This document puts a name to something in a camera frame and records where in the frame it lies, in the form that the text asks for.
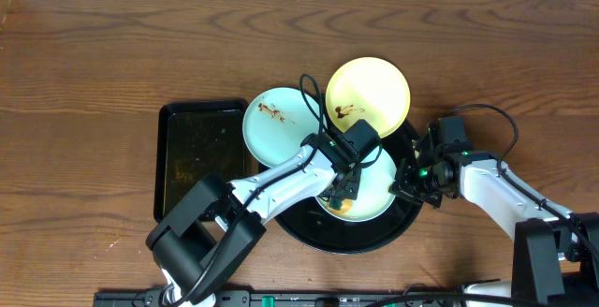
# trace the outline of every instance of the black round tray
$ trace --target black round tray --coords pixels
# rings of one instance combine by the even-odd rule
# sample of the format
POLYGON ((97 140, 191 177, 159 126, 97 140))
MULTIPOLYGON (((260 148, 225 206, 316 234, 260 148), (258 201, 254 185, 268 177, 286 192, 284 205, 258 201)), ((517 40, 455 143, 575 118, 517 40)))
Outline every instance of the black round tray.
MULTIPOLYGON (((383 139, 383 148, 396 166, 404 157, 415 159, 413 139, 418 139, 418 134, 407 120, 383 139)), ((275 219, 287 233, 313 248, 335 254, 359 254, 376 250, 401 236, 412 225, 420 208, 420 205, 395 198, 378 217, 352 223, 333 217, 322 209, 316 198, 311 197, 293 205, 275 219)))

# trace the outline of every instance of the black cable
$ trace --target black cable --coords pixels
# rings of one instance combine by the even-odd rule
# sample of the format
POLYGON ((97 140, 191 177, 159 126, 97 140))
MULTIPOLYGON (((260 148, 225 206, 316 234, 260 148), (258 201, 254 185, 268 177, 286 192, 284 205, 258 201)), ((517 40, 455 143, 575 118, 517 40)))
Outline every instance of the black cable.
POLYGON ((165 299, 172 300, 175 286, 173 284, 169 284, 165 287, 165 289, 160 294, 160 303, 164 304, 165 299))
POLYGON ((546 307, 547 305, 522 299, 495 297, 481 294, 463 294, 463 293, 423 293, 402 295, 395 298, 380 300, 367 305, 366 307, 385 307, 393 303, 402 303, 407 301, 426 301, 426 300, 449 300, 449 301, 476 301, 486 303, 497 303, 513 307, 546 307))
MULTIPOLYGON (((161 291, 161 293, 160 293, 160 299, 164 298, 164 293, 165 293, 165 292, 167 292, 169 289, 172 289, 172 284, 170 284, 170 285, 166 285, 166 286, 165 286, 165 287, 162 289, 162 291, 161 291)), ((144 289, 144 290, 142 290, 142 291, 138 292, 138 294, 136 294, 135 296, 133 296, 133 299, 131 300, 131 306, 132 306, 132 307, 139 307, 139 306, 138 306, 138 303, 137 303, 137 301, 139 300, 139 297, 140 297, 142 294, 148 294, 148 293, 150 293, 150 292, 152 292, 152 291, 154 291, 154 290, 156 290, 156 287, 152 287, 152 288, 144 289)), ((146 302, 145 300, 146 300, 146 297, 143 297, 143 300, 141 300, 141 307, 144 307, 144 306, 145 306, 145 302, 146 302)))
MULTIPOLYGON (((318 82, 316 82, 316 79, 314 77, 312 77, 308 74, 302 74, 301 77, 299 77, 299 90, 301 92, 301 96, 303 97, 304 102, 306 103, 306 105, 308 106, 308 108, 310 109, 310 111, 312 113, 314 113, 314 110, 312 109, 312 107, 310 107, 310 104, 308 103, 308 99, 306 98, 306 95, 305 95, 305 91, 303 89, 304 78, 308 78, 312 82, 312 84, 316 90, 316 99, 318 101, 318 107, 319 107, 318 133, 316 136, 316 142, 319 143, 320 140, 322 139, 322 132, 323 132, 324 126, 325 126, 324 125, 325 119, 324 119, 324 112, 323 112, 324 107, 322 105, 322 95, 320 94, 320 89, 318 88, 318 82)), ((223 245, 226 244, 228 242, 228 240, 230 239, 231 233, 235 229, 234 227, 239 223, 239 221, 243 217, 243 213, 247 210, 250 203, 256 197, 258 197, 258 195, 260 195, 264 190, 266 190, 269 186, 281 181, 282 179, 284 179, 298 171, 305 169, 310 164, 310 162, 312 162, 312 160, 314 159, 314 156, 316 155, 316 152, 318 151, 317 146, 318 146, 318 144, 316 144, 316 147, 312 149, 312 152, 310 153, 310 155, 308 155, 308 158, 306 158, 306 160, 303 163, 301 163, 299 166, 289 170, 288 172, 286 172, 284 174, 281 174, 281 175, 273 178, 272 180, 262 184, 262 186, 258 186, 258 188, 256 188, 254 190, 254 192, 252 192, 252 194, 247 198, 247 200, 245 200, 245 203, 243 203, 243 205, 241 206, 241 209, 238 212, 238 215, 235 218, 235 220, 233 220, 233 223, 231 223, 228 226, 228 229, 226 230, 225 235, 223 236, 221 241, 218 243, 218 245, 216 245, 216 249, 214 250, 214 253, 210 257, 210 260, 208 260, 208 264, 206 265, 206 268, 204 269, 202 274, 199 276, 199 278, 197 278, 194 285, 179 300, 169 304, 168 307, 180 307, 182 304, 184 304, 186 301, 189 300, 189 298, 194 294, 194 292, 197 290, 199 285, 204 281, 204 278, 206 277, 206 275, 212 269, 212 266, 214 265, 214 263, 216 262, 216 260, 218 259, 218 257, 220 256, 220 254, 222 252, 221 250, 223 249, 223 245)))
POLYGON ((374 163, 376 163, 376 161, 378 161, 378 158, 381 156, 381 153, 383 152, 383 144, 379 144, 378 145, 378 153, 376 153, 376 157, 374 158, 374 160, 370 161, 370 162, 363 162, 358 164, 359 168, 367 168, 370 167, 371 165, 373 165, 374 163))
MULTIPOLYGON (((408 295, 408 293, 410 293, 410 291, 412 290, 412 288, 414 288, 414 287, 416 287, 416 286, 420 286, 420 287, 426 287, 426 285, 424 285, 424 284, 422 284, 422 283, 414 283, 414 284, 411 284, 409 287, 405 288, 405 290, 403 291, 402 295, 403 295, 403 296, 406 296, 406 295, 408 295)), ((404 302, 404 303, 403 303, 403 305, 404 305, 405 307, 411 306, 411 305, 412 305, 412 301, 406 301, 406 302, 404 302)))
POLYGON ((446 114, 444 117, 455 114, 457 112, 464 111, 464 110, 476 109, 476 108, 483 108, 483 109, 497 111, 498 113, 502 114, 505 117, 505 119, 507 119, 507 121, 509 121, 509 123, 512 125, 512 128, 514 129, 514 138, 512 139, 512 143, 510 143, 509 147, 507 148, 507 150, 505 150, 505 153, 501 156, 501 158, 497 160, 497 170, 498 170, 499 174, 508 183, 510 183, 513 187, 515 187, 522 194, 524 194, 524 196, 526 196, 532 202, 534 202, 534 204, 538 205, 539 209, 547 210, 547 212, 553 214, 561 222, 563 222, 568 227, 568 229, 572 233, 574 233, 575 236, 577 236, 579 242, 589 251, 589 253, 591 253, 591 256, 594 257, 595 260, 597 260, 599 262, 599 250, 597 250, 597 248, 582 234, 582 232, 577 227, 574 226, 574 224, 568 218, 566 218, 563 214, 561 214, 560 212, 555 210, 553 207, 551 207, 548 204, 546 199, 539 199, 537 196, 531 194, 528 190, 524 189, 522 186, 520 186, 518 183, 516 183, 516 181, 512 180, 505 173, 506 170, 502 168, 502 162, 504 161, 507 154, 512 150, 512 148, 514 148, 514 146, 516 145, 516 142, 518 142, 518 138, 519 138, 518 126, 516 125, 516 122, 509 114, 507 114, 505 111, 503 111, 495 106, 492 106, 492 105, 471 104, 471 105, 457 107, 454 110, 450 111, 448 114, 446 114))
MULTIPOLYGON (((299 81, 299 89, 301 90, 301 97, 303 97, 303 102, 306 103, 306 106, 308 106, 308 110, 310 111, 310 113, 316 118, 316 120, 318 120, 320 122, 320 117, 318 115, 316 115, 316 112, 312 109, 312 106, 310 106, 310 103, 308 102, 308 98, 306 97, 305 92, 303 91, 303 81, 300 80, 299 81)), ((316 93, 316 97, 318 97, 318 106, 320 107, 320 109, 322 109, 322 96, 320 94, 320 91, 318 90, 318 92, 316 93)), ((374 158, 374 160, 370 161, 370 162, 366 162, 366 163, 360 163, 358 165, 358 167, 360 168, 368 168, 371 165, 373 165, 376 161, 378 161, 378 158, 381 156, 381 153, 383 152, 383 145, 379 144, 378 146, 378 153, 376 154, 376 157, 374 158)))

